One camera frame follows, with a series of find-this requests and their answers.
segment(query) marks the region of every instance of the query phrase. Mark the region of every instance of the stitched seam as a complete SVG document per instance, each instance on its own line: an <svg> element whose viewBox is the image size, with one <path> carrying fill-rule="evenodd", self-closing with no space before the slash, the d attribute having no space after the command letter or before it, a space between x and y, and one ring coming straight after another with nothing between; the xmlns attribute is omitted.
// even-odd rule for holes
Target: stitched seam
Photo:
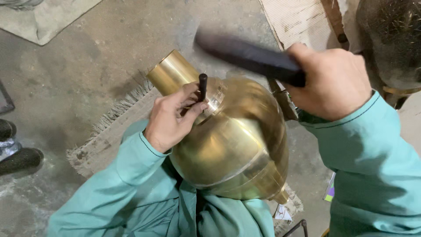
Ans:
<svg viewBox="0 0 421 237"><path fill-rule="evenodd" d="M363 115L363 114L365 114L369 109L371 109L371 107L377 102L377 100L380 98L380 95L377 97L377 99L372 103L372 105L370 105L370 107L368 107L368 109L367 110L365 110L362 114L360 114L360 115L358 115L357 117L355 117L355 118L353 118L353 119L351 119L351 120L349 120L349 121L346 121L346 122L344 122L344 123L342 123L342 124L337 124L337 125L333 125L333 126L329 126L329 127L319 127L319 128L315 128L315 129L323 129L323 128L331 128L331 127L337 127L337 126L341 126L341 125L344 125L344 124L347 124L347 123L349 123L349 122L351 122L351 121L353 121L353 120L355 120L355 119L357 119L357 118L359 118L361 115Z"/></svg>
<svg viewBox="0 0 421 237"><path fill-rule="evenodd" d="M158 157L165 157L165 156L159 156L159 155L155 154L155 152L153 152L151 149L149 149L148 145L146 145L146 143L143 141L142 137L140 136L140 133L139 133L139 138L140 138L140 140L143 142L143 144L146 146L146 148L148 148L148 150L149 150L150 152L152 152L154 155L156 155L156 156L158 156Z"/></svg>

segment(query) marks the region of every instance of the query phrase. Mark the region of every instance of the brass vessel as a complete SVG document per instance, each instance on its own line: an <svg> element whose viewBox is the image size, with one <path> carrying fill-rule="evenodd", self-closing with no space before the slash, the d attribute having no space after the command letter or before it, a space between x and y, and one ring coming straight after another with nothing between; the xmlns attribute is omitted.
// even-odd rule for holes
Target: brass vessel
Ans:
<svg viewBox="0 0 421 237"><path fill-rule="evenodd" d="M174 50L147 78L163 95L199 80ZM246 78L208 78L209 109L173 148L175 169L193 187L222 197L288 200L285 121L275 98Z"/></svg>

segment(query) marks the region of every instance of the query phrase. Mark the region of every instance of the rug fringe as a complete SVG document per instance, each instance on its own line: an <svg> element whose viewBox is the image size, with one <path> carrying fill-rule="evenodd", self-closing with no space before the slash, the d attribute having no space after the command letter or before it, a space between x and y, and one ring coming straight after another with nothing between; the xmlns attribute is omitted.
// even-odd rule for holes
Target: rug fringe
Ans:
<svg viewBox="0 0 421 237"><path fill-rule="evenodd" d="M294 203L295 207L297 208L297 213L304 211L304 205L301 199L295 194L295 191L291 189L291 187L286 184L285 191L288 193L291 201Z"/></svg>
<svg viewBox="0 0 421 237"><path fill-rule="evenodd" d="M87 169L83 166L85 159L83 158L84 151L82 148L88 142L98 136L102 131L108 128L118 117L123 115L130 107L132 107L136 102L138 102L143 96L145 96L150 90L154 88L152 83L146 78L144 78L142 81L144 82L143 84L140 84L137 88L128 93L123 100L117 102L113 108L108 110L108 112L99 119L98 123L92 125L93 131L84 145L80 147L77 147L76 145L75 148L66 150L67 161L73 168L77 170L78 174L85 177L90 177L93 175L90 169Z"/></svg>

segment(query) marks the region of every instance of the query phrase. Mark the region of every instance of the fringed rug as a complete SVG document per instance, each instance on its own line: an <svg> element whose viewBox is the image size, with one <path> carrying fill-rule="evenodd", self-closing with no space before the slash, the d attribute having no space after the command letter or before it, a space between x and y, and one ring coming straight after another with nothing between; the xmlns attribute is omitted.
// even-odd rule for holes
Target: fringed rug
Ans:
<svg viewBox="0 0 421 237"><path fill-rule="evenodd" d="M136 121L147 119L152 110L154 101L161 94L152 84L145 83L131 93L107 114L103 115L98 123L93 125L93 132L87 143L81 147L67 150L67 159L77 172L86 178L105 169L116 157L124 131ZM287 185L286 191L290 200L285 205L291 217L303 211L301 200ZM275 213L277 203L267 201L271 211ZM291 221L274 220L276 236L281 231L289 229Z"/></svg>

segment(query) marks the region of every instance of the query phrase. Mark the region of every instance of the brass spout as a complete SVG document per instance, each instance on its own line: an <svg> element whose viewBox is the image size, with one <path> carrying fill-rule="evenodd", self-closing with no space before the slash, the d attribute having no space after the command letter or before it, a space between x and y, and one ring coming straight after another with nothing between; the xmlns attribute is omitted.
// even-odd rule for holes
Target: brass spout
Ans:
<svg viewBox="0 0 421 237"><path fill-rule="evenodd" d="M178 91L184 84L199 81L197 70L175 49L150 70L146 77L162 96Z"/></svg>

